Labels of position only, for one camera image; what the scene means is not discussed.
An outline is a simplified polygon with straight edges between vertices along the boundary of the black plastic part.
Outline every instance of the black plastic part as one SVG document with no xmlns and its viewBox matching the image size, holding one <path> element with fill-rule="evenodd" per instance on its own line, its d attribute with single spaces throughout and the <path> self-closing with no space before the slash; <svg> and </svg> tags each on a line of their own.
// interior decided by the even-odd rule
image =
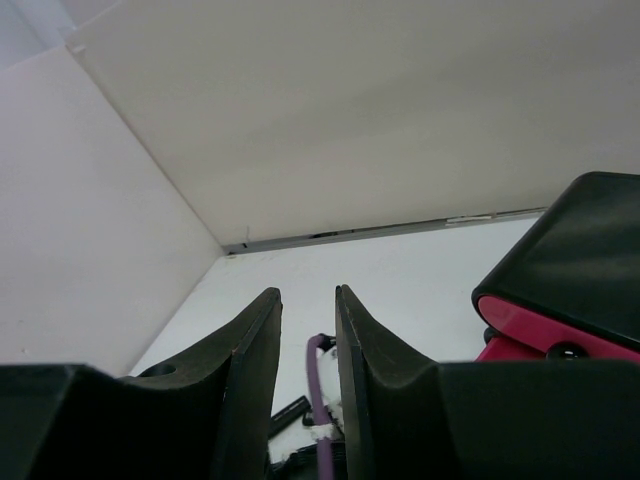
<svg viewBox="0 0 640 480">
<path fill-rule="evenodd" d="M 498 335 L 498 331 L 493 327 L 487 327 L 484 329 L 482 334 L 482 338 L 484 339 L 484 344 L 489 345 L 489 342 Z"/>
<path fill-rule="evenodd" d="M 347 479 L 347 458 L 344 443 L 331 444 L 333 473 L 335 480 Z M 317 480 L 318 451 L 317 445 L 303 447 L 282 463 L 273 465 L 273 479 L 277 480 Z"/>
<path fill-rule="evenodd" d="M 556 343 L 547 352 L 547 360 L 578 360 L 581 358 L 589 358 L 589 354 L 575 343 Z"/>
<path fill-rule="evenodd" d="M 280 292 L 141 377 L 0 368 L 0 478 L 263 478 Z"/>
<path fill-rule="evenodd" d="M 635 478 L 640 367 L 438 364 L 336 292 L 349 479 Z"/>
<path fill-rule="evenodd" d="M 640 351 L 640 176 L 576 179 L 474 290 Z"/>
<path fill-rule="evenodd" d="M 271 426 L 269 427 L 269 438 L 275 437 L 282 430 L 287 428 L 297 418 L 303 416 L 311 410 L 311 404 L 304 395 L 297 400 L 291 402 L 273 417 L 271 417 Z"/>
<path fill-rule="evenodd" d="M 318 345 L 318 348 L 323 352 L 328 352 L 336 345 L 336 337 L 332 337 L 331 335 L 327 335 L 326 333 L 320 334 L 323 338 L 322 343 Z"/>
<path fill-rule="evenodd" d="M 316 422 L 313 420 L 313 411 L 308 411 L 305 412 L 304 415 L 302 415 L 302 425 L 305 427 L 313 427 L 316 424 Z"/>
</svg>

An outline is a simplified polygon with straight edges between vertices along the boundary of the white wall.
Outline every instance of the white wall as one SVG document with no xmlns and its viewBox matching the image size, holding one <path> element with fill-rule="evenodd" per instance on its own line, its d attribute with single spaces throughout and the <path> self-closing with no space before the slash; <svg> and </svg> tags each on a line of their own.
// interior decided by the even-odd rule
<svg viewBox="0 0 640 480">
<path fill-rule="evenodd" d="M 78 60 L 223 244 L 640 173 L 638 0 L 123 0 Z"/>
<path fill-rule="evenodd" d="M 0 363 L 125 374 L 220 255 L 64 47 L 0 73 Z"/>
<path fill-rule="evenodd" d="M 45 50 L 11 0 L 0 0 L 0 70 Z"/>
<path fill-rule="evenodd" d="M 60 0 L 76 25 L 91 20 L 117 2 L 118 0 Z"/>
<path fill-rule="evenodd" d="M 46 48 L 64 44 L 75 24 L 60 0 L 9 0 Z"/>
</svg>

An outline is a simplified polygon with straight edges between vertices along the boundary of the white surface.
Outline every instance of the white surface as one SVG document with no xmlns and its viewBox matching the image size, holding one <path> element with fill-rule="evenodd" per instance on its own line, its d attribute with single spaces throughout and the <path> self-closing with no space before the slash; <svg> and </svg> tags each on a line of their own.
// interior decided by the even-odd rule
<svg viewBox="0 0 640 480">
<path fill-rule="evenodd" d="M 64 47 L 0 73 L 0 363 L 127 373 L 220 249 Z"/>
<path fill-rule="evenodd" d="M 0 0 L 0 71 L 45 50 L 11 0 Z"/>
<path fill-rule="evenodd" d="M 640 173 L 638 0 L 125 0 L 78 60 L 221 244 Z"/>
<path fill-rule="evenodd" d="M 335 287 L 350 285 L 371 314 L 439 361 L 473 360 L 485 325 L 471 291 L 534 220 L 222 257 L 133 369 L 189 347 L 233 319 L 265 288 L 282 292 L 280 364 L 273 412 L 308 395 L 309 337 L 335 333 Z M 296 422 L 272 442 L 273 460 L 312 443 Z"/>
<path fill-rule="evenodd" d="M 320 388 L 322 389 L 324 404 L 331 412 L 331 417 L 344 431 L 337 347 L 333 347 L 318 357 L 318 377 L 320 377 Z"/>
<path fill-rule="evenodd" d="M 9 0 L 22 18 L 47 48 L 64 43 L 63 34 L 75 28 L 75 24 L 60 0 Z"/>
<path fill-rule="evenodd" d="M 76 25 L 91 20 L 107 8 L 118 3 L 118 0 L 59 0 Z"/>
</svg>

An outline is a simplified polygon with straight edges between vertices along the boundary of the black plastic piece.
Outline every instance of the black plastic piece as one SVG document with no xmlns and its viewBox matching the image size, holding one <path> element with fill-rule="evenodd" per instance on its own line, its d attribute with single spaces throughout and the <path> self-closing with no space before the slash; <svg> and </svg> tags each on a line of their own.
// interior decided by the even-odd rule
<svg viewBox="0 0 640 480">
<path fill-rule="evenodd" d="M 473 292 L 640 351 L 640 176 L 576 179 Z"/>
<path fill-rule="evenodd" d="M 0 368 L 0 478 L 263 478 L 280 292 L 140 377 Z"/>
<path fill-rule="evenodd" d="M 589 358 L 589 354 L 575 343 L 556 343 L 547 352 L 547 360 L 577 360 L 580 358 Z"/>
<path fill-rule="evenodd" d="M 302 415 L 302 425 L 305 427 L 313 427 L 316 422 L 313 420 L 313 411 L 310 410 Z"/>
<path fill-rule="evenodd" d="M 487 327 L 487 328 L 485 328 L 485 329 L 484 329 L 484 332 L 483 332 L 483 334 L 482 334 L 482 338 L 483 338 L 483 340 L 484 340 L 484 344 L 485 344 L 485 345 L 488 345 L 488 344 L 489 344 L 489 342 L 490 342 L 493 338 L 495 338 L 495 337 L 497 337 L 497 336 L 498 336 L 498 331 L 497 331 L 495 328 L 493 328 L 493 327 Z"/>
<path fill-rule="evenodd" d="M 331 444 L 333 472 L 335 480 L 347 480 L 347 458 L 343 442 Z M 273 465 L 273 479 L 276 480 L 317 480 L 317 445 L 303 447 L 282 463 Z"/>
<path fill-rule="evenodd" d="M 608 360 L 438 364 L 347 286 L 336 331 L 349 479 L 635 478 L 640 367 Z"/>
<path fill-rule="evenodd" d="M 269 438 L 278 435 L 282 430 L 287 428 L 297 418 L 302 417 L 311 410 L 311 404 L 304 395 L 297 400 L 291 402 L 273 417 L 271 417 L 271 426 L 269 427 Z"/>
<path fill-rule="evenodd" d="M 336 337 L 332 337 L 331 335 L 327 335 L 326 333 L 320 334 L 323 338 L 322 343 L 318 345 L 318 348 L 323 352 L 328 352 L 333 347 L 336 346 Z"/>
</svg>

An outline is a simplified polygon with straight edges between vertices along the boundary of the pink plastic part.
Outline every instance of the pink plastic part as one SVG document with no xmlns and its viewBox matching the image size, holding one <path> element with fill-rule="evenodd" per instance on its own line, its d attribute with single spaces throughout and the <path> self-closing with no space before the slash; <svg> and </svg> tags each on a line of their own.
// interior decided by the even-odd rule
<svg viewBox="0 0 640 480">
<path fill-rule="evenodd" d="M 476 362 L 505 360 L 541 360 L 545 355 L 538 350 L 505 337 L 492 338 Z"/>
<path fill-rule="evenodd" d="M 487 323 L 497 331 L 539 352 L 546 353 L 556 343 L 571 342 L 584 348 L 592 358 L 620 358 L 640 363 L 640 353 L 634 350 L 621 347 L 501 298 L 484 296 L 478 301 L 478 308 Z"/>
</svg>

